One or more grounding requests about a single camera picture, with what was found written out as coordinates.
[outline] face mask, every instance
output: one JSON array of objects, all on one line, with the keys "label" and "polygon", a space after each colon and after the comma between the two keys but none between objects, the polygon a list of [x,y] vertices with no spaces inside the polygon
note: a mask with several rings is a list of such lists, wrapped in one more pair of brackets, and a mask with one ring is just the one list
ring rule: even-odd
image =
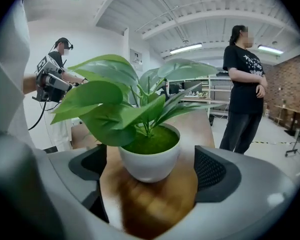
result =
[{"label": "face mask", "polygon": [[69,49],[64,49],[63,56],[69,55]]}]

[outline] ceiling light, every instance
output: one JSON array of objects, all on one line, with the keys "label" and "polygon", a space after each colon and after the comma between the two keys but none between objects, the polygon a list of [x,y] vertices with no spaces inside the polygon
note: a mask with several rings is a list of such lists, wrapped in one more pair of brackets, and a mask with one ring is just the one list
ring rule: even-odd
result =
[{"label": "ceiling light", "polygon": [[188,45],[188,46],[185,46],[185,47],[182,47],[182,48],[171,50],[170,53],[171,54],[177,54],[177,53],[182,53],[182,52],[185,52],[185,51],[188,51],[188,50],[197,49],[197,48],[201,48],[201,47],[202,47],[201,43],[196,43],[196,44]]},{"label": "ceiling light", "polygon": [[263,45],[259,45],[258,49],[263,50],[263,51],[267,51],[267,52],[271,52],[271,53],[274,53],[274,54],[283,54],[284,53],[282,50],[277,50],[277,49],[270,48],[270,47],[263,46]]}]

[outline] woman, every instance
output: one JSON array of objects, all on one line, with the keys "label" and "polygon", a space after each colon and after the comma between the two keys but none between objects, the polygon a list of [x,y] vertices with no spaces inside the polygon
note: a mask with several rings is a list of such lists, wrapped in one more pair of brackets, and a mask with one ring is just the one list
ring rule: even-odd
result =
[{"label": "woman", "polygon": [[234,26],[229,42],[224,51],[223,69],[228,71],[234,86],[220,149],[244,154],[256,135],[268,84],[260,60],[247,50],[254,44],[248,28]]}]

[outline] dark jeans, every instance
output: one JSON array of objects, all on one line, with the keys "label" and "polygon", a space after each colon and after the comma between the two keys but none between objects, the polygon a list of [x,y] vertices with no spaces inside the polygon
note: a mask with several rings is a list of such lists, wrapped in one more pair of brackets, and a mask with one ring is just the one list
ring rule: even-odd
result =
[{"label": "dark jeans", "polygon": [[229,111],[220,149],[244,154],[257,133],[262,114],[239,114]]}]

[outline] white pot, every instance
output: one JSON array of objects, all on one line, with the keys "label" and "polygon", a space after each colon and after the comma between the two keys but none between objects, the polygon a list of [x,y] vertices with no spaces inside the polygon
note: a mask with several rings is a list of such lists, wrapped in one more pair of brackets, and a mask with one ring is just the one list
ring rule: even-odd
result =
[{"label": "white pot", "polygon": [[118,147],[124,167],[141,182],[154,183],[163,180],[175,167],[180,154],[180,132],[167,123],[162,123],[161,126],[174,131],[179,137],[178,143],[165,152],[137,154]]}]

